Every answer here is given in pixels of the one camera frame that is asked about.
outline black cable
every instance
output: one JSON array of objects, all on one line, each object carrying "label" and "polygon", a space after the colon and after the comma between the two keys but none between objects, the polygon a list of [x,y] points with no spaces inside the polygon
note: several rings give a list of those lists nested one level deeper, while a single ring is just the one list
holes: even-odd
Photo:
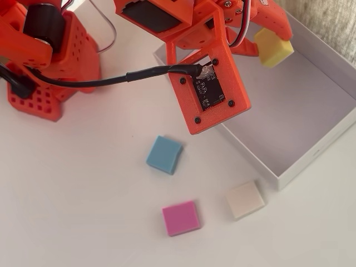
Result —
[{"label": "black cable", "polygon": [[19,76],[0,63],[0,77],[11,85],[11,91],[22,99],[28,98],[36,89],[36,83],[27,76]]},{"label": "black cable", "polygon": [[202,65],[194,64],[194,65],[171,65],[171,66],[157,66],[153,68],[148,68],[142,71],[136,72],[128,72],[124,76],[118,76],[114,78],[108,78],[105,80],[97,80],[97,81],[85,81],[85,82],[67,82],[67,81],[59,81],[48,78],[38,70],[34,70],[32,68],[27,67],[27,69],[38,79],[43,82],[49,83],[51,85],[62,86],[62,87],[70,87],[70,88],[86,88],[86,87],[99,87],[99,86],[107,86],[114,85],[121,82],[132,82],[141,79],[146,79],[158,75],[163,75],[167,73],[180,73],[183,75],[190,75],[192,77],[197,77],[201,74]]},{"label": "black cable", "polygon": [[246,32],[249,26],[250,20],[250,9],[251,9],[251,0],[243,0],[243,17],[241,20],[241,27],[238,35],[236,36],[235,40],[229,44],[229,47],[236,47],[238,46],[242,40],[244,39]]}]

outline cardboard box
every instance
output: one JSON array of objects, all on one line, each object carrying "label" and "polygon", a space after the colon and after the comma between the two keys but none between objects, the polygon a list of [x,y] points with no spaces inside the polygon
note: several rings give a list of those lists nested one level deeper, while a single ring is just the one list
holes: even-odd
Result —
[{"label": "cardboard box", "polygon": [[[295,52],[272,69],[234,56],[252,108],[218,125],[278,189],[356,121],[356,69],[289,15]],[[251,24],[248,38],[260,29]],[[192,51],[177,49],[178,60]],[[165,47],[155,52],[166,63]]]}]

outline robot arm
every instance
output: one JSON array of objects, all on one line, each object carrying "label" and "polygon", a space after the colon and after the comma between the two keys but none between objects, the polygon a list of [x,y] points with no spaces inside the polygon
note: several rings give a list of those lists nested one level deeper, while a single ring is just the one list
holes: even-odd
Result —
[{"label": "robot arm", "polygon": [[[29,6],[28,12],[19,2]],[[66,11],[62,14],[61,0],[19,2],[0,0],[0,55],[11,60],[8,64],[11,71],[36,82],[38,96],[23,100],[8,86],[8,100],[20,111],[58,120],[61,116],[60,103],[75,92],[68,87],[88,85],[88,88],[81,88],[80,91],[92,92],[92,86],[109,84],[105,83],[108,80],[104,83],[82,82],[101,77],[97,44],[74,13]],[[118,15],[166,43],[168,65],[193,66],[206,56],[210,58],[210,63],[197,75],[181,71],[169,72],[191,134],[198,134],[251,107],[232,56],[234,53],[261,57],[266,52],[266,49],[262,49],[265,43],[261,46],[258,42],[253,43],[244,38],[250,20],[267,29],[259,34],[262,43],[268,39],[266,37],[272,38],[271,44],[275,45],[288,42],[292,36],[285,12],[273,0],[114,2]],[[240,33],[237,35],[229,26],[241,26]],[[197,51],[177,62],[176,47]],[[271,61],[293,51],[285,43],[280,47],[287,47],[286,53],[278,57],[273,55]],[[42,73],[31,71],[28,67],[41,70]],[[137,74],[140,76],[142,72],[134,74],[135,79]],[[127,77],[109,80],[130,81]]]}]

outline white wire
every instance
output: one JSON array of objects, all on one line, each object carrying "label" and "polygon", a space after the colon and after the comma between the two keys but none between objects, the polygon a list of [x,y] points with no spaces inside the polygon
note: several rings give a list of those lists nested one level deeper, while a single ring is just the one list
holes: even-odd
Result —
[{"label": "white wire", "polygon": [[97,51],[97,53],[104,53],[105,51],[108,51],[116,42],[117,39],[117,32],[115,26],[112,24],[112,22],[105,16],[104,13],[93,3],[92,0],[89,0],[90,3],[95,7],[95,9],[99,12],[99,14],[102,16],[102,18],[109,24],[109,26],[112,29],[113,32],[113,41],[108,45],[107,47],[103,48],[102,50]]},{"label": "white wire", "polygon": [[247,9],[246,10],[243,10],[243,14],[244,14],[244,12],[247,12],[247,16],[246,16],[246,26],[245,26],[245,28],[244,29],[240,29],[240,30],[243,30],[243,34],[241,35],[241,37],[240,37],[240,39],[239,40],[235,40],[234,42],[232,42],[232,44],[229,44],[229,46],[231,47],[234,43],[234,46],[233,47],[237,47],[237,46],[239,46],[241,43],[242,43],[242,41],[244,40],[244,38],[245,38],[245,36],[246,36],[246,34],[247,34],[247,31],[248,31],[248,29],[249,29],[249,24],[250,24],[250,15],[251,15],[251,0],[245,0],[245,1],[249,1],[249,3],[248,3],[248,7],[247,7]]}]

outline black wire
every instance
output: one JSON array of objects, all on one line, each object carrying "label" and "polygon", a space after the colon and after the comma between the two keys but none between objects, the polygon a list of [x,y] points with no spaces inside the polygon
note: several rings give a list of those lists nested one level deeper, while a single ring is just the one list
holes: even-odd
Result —
[{"label": "black wire", "polygon": [[19,77],[8,69],[4,64],[0,63],[0,76],[4,78],[12,86],[21,87],[23,84],[19,81]]},{"label": "black wire", "polygon": [[171,66],[157,66],[153,68],[148,68],[142,71],[136,72],[128,72],[124,76],[118,76],[114,78],[108,78],[105,80],[97,80],[97,81],[85,81],[85,82],[68,82],[68,81],[59,81],[48,78],[38,70],[34,70],[32,68],[27,67],[27,69],[38,79],[43,82],[49,83],[51,85],[61,86],[61,87],[70,87],[70,88],[87,88],[87,87],[100,87],[107,85],[114,85],[121,82],[131,82],[137,81],[141,79],[146,79],[149,77],[154,77],[158,75],[163,75],[167,73],[180,73],[184,75],[190,75],[192,77],[197,77],[201,74],[202,65],[171,65]]},{"label": "black wire", "polygon": [[242,20],[241,20],[241,27],[240,27],[240,31],[239,31],[239,34],[236,36],[235,40],[229,44],[229,47],[235,47],[236,44],[239,42],[241,36],[244,34],[244,31],[245,31],[245,21],[246,21],[246,16],[248,15],[248,8],[249,8],[249,3],[248,1],[244,0],[244,5],[243,5],[243,17],[242,17]]}]

